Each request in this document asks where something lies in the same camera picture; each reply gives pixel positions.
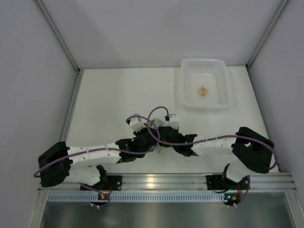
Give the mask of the beige fake garlic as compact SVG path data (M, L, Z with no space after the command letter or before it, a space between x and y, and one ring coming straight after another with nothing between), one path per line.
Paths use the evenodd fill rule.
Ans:
M200 89L199 89L199 95L200 96L206 96L208 94L208 89L205 88L204 86L202 86Z

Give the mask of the green fake melon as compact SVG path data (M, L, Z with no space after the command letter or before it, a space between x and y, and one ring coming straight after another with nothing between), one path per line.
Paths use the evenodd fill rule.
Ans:
M152 122L155 124L157 128L164 126L164 122L160 119L154 118L152 119Z

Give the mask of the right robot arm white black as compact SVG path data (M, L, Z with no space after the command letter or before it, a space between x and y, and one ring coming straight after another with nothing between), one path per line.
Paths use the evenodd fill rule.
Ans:
M250 174L267 174L277 165L274 143L247 127L240 127L234 135L198 137L197 134L182 135L170 126L159 128L160 143L170 146L177 153L190 156L207 154L235 156L225 165L215 184L221 190L234 188Z

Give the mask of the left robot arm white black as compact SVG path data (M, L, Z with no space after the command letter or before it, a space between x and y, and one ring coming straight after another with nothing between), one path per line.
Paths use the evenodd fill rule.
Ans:
M39 156L39 170L33 176L40 178L44 188L80 182L102 190L107 185L104 163L127 163L143 158L157 147L159 139L159 130L143 128L132 139L103 146L69 147L66 142L57 142Z

